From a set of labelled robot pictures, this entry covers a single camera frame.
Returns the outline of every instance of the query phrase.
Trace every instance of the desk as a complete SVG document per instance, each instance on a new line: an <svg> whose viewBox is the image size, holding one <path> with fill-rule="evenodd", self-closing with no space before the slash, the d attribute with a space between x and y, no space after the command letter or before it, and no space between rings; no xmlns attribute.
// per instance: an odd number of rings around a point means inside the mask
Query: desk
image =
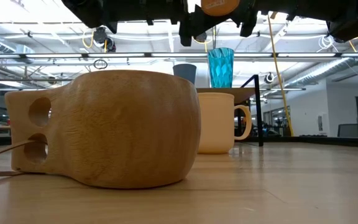
<svg viewBox="0 0 358 224"><path fill-rule="evenodd" d="M10 170L9 153L0 170ZM0 223L358 223L358 148L236 144L230 154L198 155L184 181L149 190L0 178Z"/></svg>

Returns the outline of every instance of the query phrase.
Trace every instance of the leather cord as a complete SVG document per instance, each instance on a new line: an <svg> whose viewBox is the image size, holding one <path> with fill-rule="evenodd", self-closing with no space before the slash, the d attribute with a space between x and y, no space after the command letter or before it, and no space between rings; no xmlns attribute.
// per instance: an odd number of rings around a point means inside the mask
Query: leather cord
<svg viewBox="0 0 358 224"><path fill-rule="evenodd" d="M5 147L3 150L0 151L0 154L4 153L4 152L7 152L7 151L10 151L12 149L18 148L20 146L24 146L26 144L33 143L33 142L40 142L40 141L35 141L35 140L21 141L21 142L18 142L16 144L12 144L12 145L10 145L8 147ZM16 176L16 175L21 175L21 174L24 174L24 173L23 172L16 172L16 171L0 171L0 177L11 177L11 176Z"/></svg>

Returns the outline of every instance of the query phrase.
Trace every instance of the blue glass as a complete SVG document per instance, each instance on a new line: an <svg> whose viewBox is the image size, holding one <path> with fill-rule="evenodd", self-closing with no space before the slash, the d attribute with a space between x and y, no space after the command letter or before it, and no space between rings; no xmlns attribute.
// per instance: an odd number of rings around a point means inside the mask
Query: blue glass
<svg viewBox="0 0 358 224"><path fill-rule="evenodd" d="M233 83L234 51L218 48L208 52L212 88L231 88Z"/></svg>

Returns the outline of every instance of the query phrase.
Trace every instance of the cup handle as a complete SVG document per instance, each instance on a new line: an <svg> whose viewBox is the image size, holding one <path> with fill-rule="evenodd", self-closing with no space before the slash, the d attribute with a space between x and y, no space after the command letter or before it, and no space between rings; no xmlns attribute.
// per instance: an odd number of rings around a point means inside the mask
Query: cup handle
<svg viewBox="0 0 358 224"><path fill-rule="evenodd" d="M235 140L244 140L245 138L248 137L249 133L251 132L251 128L252 128L251 112L249 111L249 107L244 105L235 106L234 109L241 109L246 114L246 120L247 120L246 130L244 131L242 136L239 137L234 136Z"/></svg>

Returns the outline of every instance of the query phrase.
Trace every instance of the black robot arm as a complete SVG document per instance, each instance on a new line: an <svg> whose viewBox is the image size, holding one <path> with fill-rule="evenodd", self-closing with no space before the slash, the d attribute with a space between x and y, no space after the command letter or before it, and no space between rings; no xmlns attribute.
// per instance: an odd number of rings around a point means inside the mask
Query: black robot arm
<svg viewBox="0 0 358 224"><path fill-rule="evenodd" d="M295 16L327 21L329 33L338 42L358 37L358 0L240 0L238 7L225 16L209 16L196 6L188 13L187 0L62 0L88 27L104 25L114 34L117 22L156 19L180 21L180 38L184 46L217 24L232 19L241 26L240 35L251 35L257 21L257 12L285 12L288 20Z"/></svg>

